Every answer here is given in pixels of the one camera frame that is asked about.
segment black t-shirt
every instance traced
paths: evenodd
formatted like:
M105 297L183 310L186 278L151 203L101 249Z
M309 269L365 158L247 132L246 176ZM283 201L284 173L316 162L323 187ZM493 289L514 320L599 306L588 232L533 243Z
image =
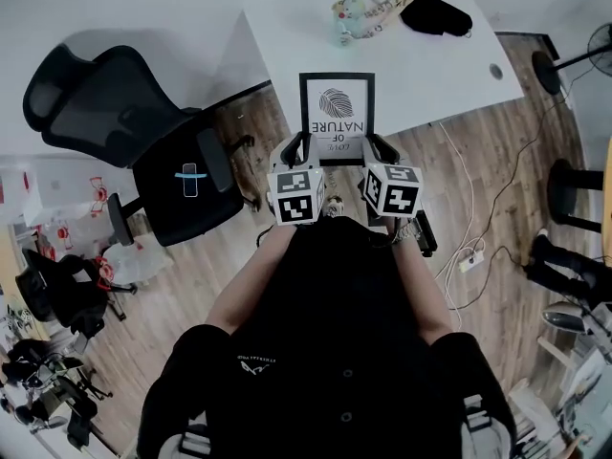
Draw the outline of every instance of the black t-shirt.
M140 457L203 411L211 457L461 457L473 395L512 433L476 340L418 337L380 241L346 218L301 230L245 325L187 331L145 400Z

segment mesh chair back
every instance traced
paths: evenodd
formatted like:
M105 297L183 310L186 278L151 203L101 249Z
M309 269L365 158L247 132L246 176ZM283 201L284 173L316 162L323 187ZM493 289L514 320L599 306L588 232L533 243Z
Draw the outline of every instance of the mesh chair back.
M155 141L191 118L128 46L111 48L91 62L58 46L30 82L24 115L45 143L119 167L133 165Z

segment wooden floor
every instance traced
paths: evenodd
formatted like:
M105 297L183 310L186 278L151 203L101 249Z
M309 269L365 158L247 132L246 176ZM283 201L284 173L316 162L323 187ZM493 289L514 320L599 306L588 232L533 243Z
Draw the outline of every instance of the wooden floor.
M473 181L475 213L469 239L483 231L493 197L510 180L517 151L536 135L542 114L553 105L531 70L531 53L542 47L541 42L525 36L500 39L525 98L445 122ZM243 134L256 137L255 148L236 155L236 167L246 193L264 192L269 155L289 133L272 86L221 108L216 119L228 142ZM470 219L468 179L438 124L404 131L390 140L405 149L424 172L424 206L439 244L428 264L438 273L461 242ZM558 157L582 166L577 127L565 105L547 114L540 140L521 156L516 178L497 202L492 228L485 236L485 262L467 274L457 271L452 279L451 294L457 305L477 296L491 256L500 245L525 263L531 241L542 226L549 227L556 244L587 252L584 231L550 222L546 179ZM356 168L327 172L328 193L339 192L346 214L363 220L363 203L355 189L358 179ZM580 201L579 214L585 215L587 202ZM254 251L257 233L272 221L266 208L254 215L243 209L205 236L170 248L174 266L163 270L136 296L123 299L128 319L118 323L109 312L106 328L91 342L87 355L104 384L115 393L114 398L99 404L96 418L104 439L115 450L123 451L135 437L144 395L159 376L174 342L184 330L205 320L214 298ZM486 292L462 311L463 329L477 336L504 390L529 377L536 378L538 386L550 394L558 372L538 349L536 338L544 334L555 339L555 334L544 328L540 312L556 299L527 281L503 251L492 263ZM194 393L200 391L198 376L191 376L185 385Z

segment chair armrest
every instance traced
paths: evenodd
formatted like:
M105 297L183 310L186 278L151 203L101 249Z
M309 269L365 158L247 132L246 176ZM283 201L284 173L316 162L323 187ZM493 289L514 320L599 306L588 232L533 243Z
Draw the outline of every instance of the chair armrest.
M112 194L108 198L108 214L111 218L115 236L118 238L119 242L125 247L132 245L132 243L134 243L134 236L132 236L132 230L127 224L127 217L129 217L129 215L126 217L123 214L123 208L117 193Z
M297 150L300 146L302 147L302 152L304 154L304 158L302 158L301 162L297 162ZM280 160L282 163L289 166L289 168L293 168L298 164L305 164L308 162L310 158L310 146L311 146L311 135L309 133L305 133L300 131L295 135L295 137L291 140L289 144L283 149L280 153Z
M207 164L208 175L219 192L226 192L234 185L233 171L225 148L213 129L207 128L196 137L200 152Z
M397 164L400 161L400 153L378 134L367 135L365 138L370 142L377 162Z

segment black stool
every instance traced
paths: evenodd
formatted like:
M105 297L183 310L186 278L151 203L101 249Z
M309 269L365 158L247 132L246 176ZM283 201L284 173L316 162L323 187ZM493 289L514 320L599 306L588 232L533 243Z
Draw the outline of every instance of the black stool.
M578 188L603 190L603 172L575 170L567 160L557 160L548 174L546 186L548 209L553 221L558 225L601 233L601 223L577 218L572 214L576 207Z

